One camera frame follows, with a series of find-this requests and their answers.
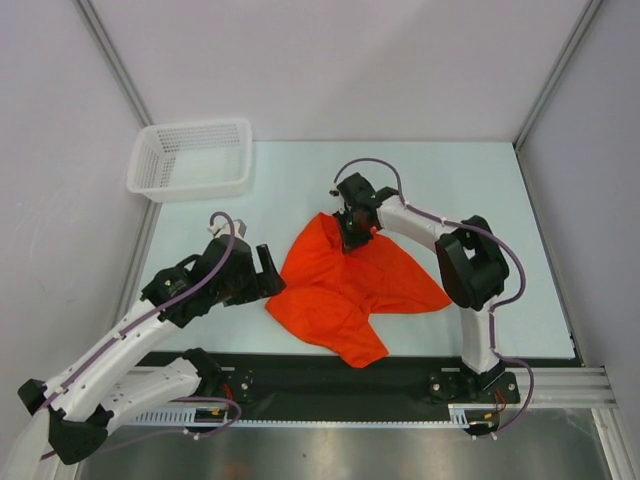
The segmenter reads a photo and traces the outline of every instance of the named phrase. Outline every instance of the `laundry basket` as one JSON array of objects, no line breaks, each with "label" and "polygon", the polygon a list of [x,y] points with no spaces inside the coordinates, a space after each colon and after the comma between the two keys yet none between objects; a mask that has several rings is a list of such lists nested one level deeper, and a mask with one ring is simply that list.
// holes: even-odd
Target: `laundry basket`
[{"label": "laundry basket", "polygon": [[127,188],[154,202],[241,195],[251,173],[251,139],[244,119],[151,125],[136,139]]}]

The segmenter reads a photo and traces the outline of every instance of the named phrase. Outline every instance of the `white wall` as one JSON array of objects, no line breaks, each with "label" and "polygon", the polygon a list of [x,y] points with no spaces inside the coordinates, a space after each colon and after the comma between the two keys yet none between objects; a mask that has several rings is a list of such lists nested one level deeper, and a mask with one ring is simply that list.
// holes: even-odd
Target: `white wall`
[{"label": "white wall", "polygon": [[640,449],[640,2],[608,2],[524,160],[578,340]]},{"label": "white wall", "polygon": [[585,0],[94,0],[158,123],[513,141]]},{"label": "white wall", "polygon": [[144,203],[124,187],[138,125],[72,2],[3,2],[0,44],[2,463],[17,388],[106,331]]}]

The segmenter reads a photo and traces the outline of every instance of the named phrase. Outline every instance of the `white table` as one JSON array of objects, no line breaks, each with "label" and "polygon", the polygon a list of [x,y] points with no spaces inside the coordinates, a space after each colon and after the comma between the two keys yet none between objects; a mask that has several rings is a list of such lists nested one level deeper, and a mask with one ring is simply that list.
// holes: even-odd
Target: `white table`
[{"label": "white table", "polygon": [[[528,288],[519,302],[499,310],[497,338],[504,354],[574,357],[542,241],[508,143],[257,142],[252,185],[243,196],[162,206],[141,286],[159,270],[204,250],[211,239],[206,229],[209,216],[216,210],[243,219],[249,244],[267,243],[281,267],[307,222],[318,212],[337,210],[338,202],[328,191],[338,168],[366,156],[388,160],[399,168],[405,194],[414,205],[451,219],[482,215],[520,256]],[[393,175],[380,165],[359,164],[345,173],[355,171],[376,189],[395,187]],[[440,280],[431,252],[406,238],[392,237]],[[511,265],[505,293],[514,292],[517,282],[517,271]],[[456,307],[420,315],[372,315],[370,321],[391,355],[460,355]],[[193,347],[227,353],[331,353],[289,334],[264,309],[264,301],[216,306],[158,350]]]}]

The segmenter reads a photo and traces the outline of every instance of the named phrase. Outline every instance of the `gray floor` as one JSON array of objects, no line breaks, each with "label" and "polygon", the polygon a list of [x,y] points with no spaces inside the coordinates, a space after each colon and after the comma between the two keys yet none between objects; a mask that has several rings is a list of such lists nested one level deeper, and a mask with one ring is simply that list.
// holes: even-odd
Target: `gray floor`
[{"label": "gray floor", "polygon": [[[123,428],[109,443],[149,433]],[[530,411],[497,441],[455,430],[234,428],[96,454],[80,478],[220,480],[609,479],[589,410]]]}]

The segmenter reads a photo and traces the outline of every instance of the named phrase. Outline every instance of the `red garment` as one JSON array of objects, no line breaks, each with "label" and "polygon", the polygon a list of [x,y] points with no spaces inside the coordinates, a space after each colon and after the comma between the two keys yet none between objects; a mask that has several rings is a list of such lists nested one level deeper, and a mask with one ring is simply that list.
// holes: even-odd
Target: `red garment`
[{"label": "red garment", "polygon": [[389,352],[369,325],[371,313],[423,313],[451,300],[391,239],[342,253],[338,222],[316,215],[296,239],[281,272],[287,288],[266,309],[300,340],[327,347],[352,367]]}]

